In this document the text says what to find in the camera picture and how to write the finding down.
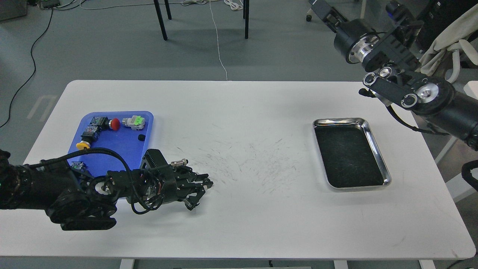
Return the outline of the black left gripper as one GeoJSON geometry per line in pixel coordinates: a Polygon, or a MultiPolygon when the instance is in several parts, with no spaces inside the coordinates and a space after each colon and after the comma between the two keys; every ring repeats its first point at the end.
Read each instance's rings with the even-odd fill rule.
{"type": "Polygon", "coordinates": [[[144,175],[149,184],[144,194],[147,208],[158,208],[166,203],[178,201],[184,202],[186,208],[191,211],[198,206],[206,193],[204,187],[212,187],[214,184],[208,174],[197,174],[188,166],[178,167],[174,172],[174,179],[157,179],[145,172],[144,175]]]}

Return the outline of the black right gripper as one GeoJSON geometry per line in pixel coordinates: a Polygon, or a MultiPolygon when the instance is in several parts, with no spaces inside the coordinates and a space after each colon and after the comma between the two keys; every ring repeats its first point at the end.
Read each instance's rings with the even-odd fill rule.
{"type": "Polygon", "coordinates": [[[326,0],[312,0],[312,11],[336,37],[333,45],[349,64],[363,62],[379,41],[378,33],[363,19],[349,21],[326,0]]]}

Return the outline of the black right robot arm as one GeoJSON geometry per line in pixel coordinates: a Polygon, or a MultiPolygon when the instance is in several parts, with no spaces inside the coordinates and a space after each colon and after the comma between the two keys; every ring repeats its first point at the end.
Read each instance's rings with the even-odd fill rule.
{"type": "Polygon", "coordinates": [[[423,22],[396,0],[386,5],[393,27],[382,36],[363,19],[348,20],[325,0],[312,0],[311,10],[335,33],[333,45],[349,64],[367,72],[360,94],[378,98],[402,125],[421,133],[451,135],[477,150],[477,100],[457,92],[443,78],[417,72],[419,60],[410,51],[423,22]],[[419,129],[405,123],[391,108],[396,104],[441,129],[419,129]]]}

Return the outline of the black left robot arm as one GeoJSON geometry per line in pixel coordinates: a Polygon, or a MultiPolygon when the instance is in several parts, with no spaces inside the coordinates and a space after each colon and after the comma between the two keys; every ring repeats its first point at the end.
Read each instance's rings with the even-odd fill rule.
{"type": "Polygon", "coordinates": [[[168,163],[158,149],[148,149],[137,170],[106,148],[79,150],[33,165],[14,166],[9,158],[9,152],[1,151],[1,209],[44,210],[51,222],[65,231],[112,228],[120,198],[126,198],[139,215],[174,201],[184,202],[192,210],[213,185],[208,174],[194,172],[186,159],[168,163]],[[68,163],[88,154],[111,155],[124,170],[95,177],[84,164],[68,163]]]}

